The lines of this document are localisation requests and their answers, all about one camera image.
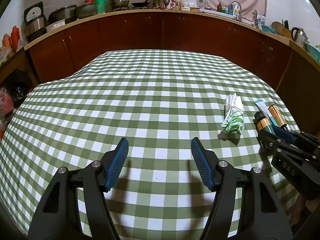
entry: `wok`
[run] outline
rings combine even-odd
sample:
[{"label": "wok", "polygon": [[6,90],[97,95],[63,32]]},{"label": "wok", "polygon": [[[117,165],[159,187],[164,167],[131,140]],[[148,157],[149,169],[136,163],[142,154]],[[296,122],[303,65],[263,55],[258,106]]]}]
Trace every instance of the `wok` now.
[{"label": "wok", "polygon": [[142,8],[142,7],[145,7],[145,6],[148,6],[150,3],[148,2],[148,0],[145,0],[144,2],[134,2],[132,3],[132,5],[134,7],[138,7],[138,8]]}]

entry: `red-brown cabinet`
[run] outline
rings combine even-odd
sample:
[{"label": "red-brown cabinet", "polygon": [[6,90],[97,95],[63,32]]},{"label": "red-brown cabinet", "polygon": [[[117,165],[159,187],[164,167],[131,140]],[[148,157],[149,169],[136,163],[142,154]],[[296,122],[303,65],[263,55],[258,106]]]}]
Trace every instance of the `red-brown cabinet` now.
[{"label": "red-brown cabinet", "polygon": [[273,89],[291,53],[289,46],[228,20],[142,10],[75,25],[29,51],[41,82],[47,82],[71,75],[103,52],[127,49],[172,49],[221,56]]},{"label": "red-brown cabinet", "polygon": [[69,52],[75,70],[78,71],[102,54],[98,22],[78,24],[65,30]]},{"label": "red-brown cabinet", "polygon": [[161,49],[162,17],[158,13],[127,13],[100,18],[102,51]]},{"label": "red-brown cabinet", "polygon": [[276,90],[289,62],[292,49],[273,38],[262,35],[260,50],[256,75]]},{"label": "red-brown cabinet", "polygon": [[42,83],[61,79],[75,72],[65,32],[58,32],[29,49]]}]

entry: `rice cooker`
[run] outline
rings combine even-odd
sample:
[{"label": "rice cooker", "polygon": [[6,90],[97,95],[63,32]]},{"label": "rice cooker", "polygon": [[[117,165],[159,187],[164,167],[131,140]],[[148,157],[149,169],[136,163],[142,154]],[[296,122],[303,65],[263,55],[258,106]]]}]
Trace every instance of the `rice cooker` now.
[{"label": "rice cooker", "polygon": [[28,42],[34,41],[47,33],[47,20],[43,12],[43,2],[37,3],[24,11],[24,34]]}]

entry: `table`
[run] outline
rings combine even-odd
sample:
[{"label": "table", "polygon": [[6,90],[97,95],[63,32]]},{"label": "table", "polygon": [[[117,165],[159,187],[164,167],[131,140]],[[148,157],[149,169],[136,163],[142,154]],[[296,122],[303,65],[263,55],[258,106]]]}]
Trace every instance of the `table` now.
[{"label": "table", "polygon": [[[241,96],[240,138],[221,133],[225,98]],[[36,206],[61,166],[73,170],[129,141],[120,178],[105,194],[123,239],[199,239],[215,193],[201,182],[190,142],[236,168],[265,169],[287,213],[297,192],[259,154],[254,100],[276,104],[298,130],[284,103],[265,82],[222,57],[169,50],[106,52],[72,76],[38,85],[12,119],[0,146],[0,199],[27,232]],[[90,235],[83,191],[84,233]],[[237,190],[229,235],[236,233]]]}]

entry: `sink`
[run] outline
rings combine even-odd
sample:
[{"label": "sink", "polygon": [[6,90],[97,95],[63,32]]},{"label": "sink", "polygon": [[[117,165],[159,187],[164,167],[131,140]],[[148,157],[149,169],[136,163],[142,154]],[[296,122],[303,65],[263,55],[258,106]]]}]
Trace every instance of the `sink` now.
[{"label": "sink", "polygon": [[220,13],[220,12],[213,11],[213,10],[200,9],[200,12],[205,12],[205,13],[209,13],[209,14],[218,15],[218,16],[222,16],[222,17],[229,18],[229,19],[232,19],[232,20],[236,19],[235,15],[230,15],[230,14],[226,14],[226,13]]},{"label": "sink", "polygon": [[[236,16],[235,15],[230,15],[230,14],[226,14],[226,13],[220,13],[220,12],[217,12],[217,11],[206,10],[206,9],[199,9],[199,11],[200,12],[209,13],[209,14],[218,15],[218,16],[229,18],[229,19],[232,19],[232,20],[236,21]],[[245,19],[242,19],[242,23],[252,26],[252,22],[248,21],[248,20],[245,20]]]}]

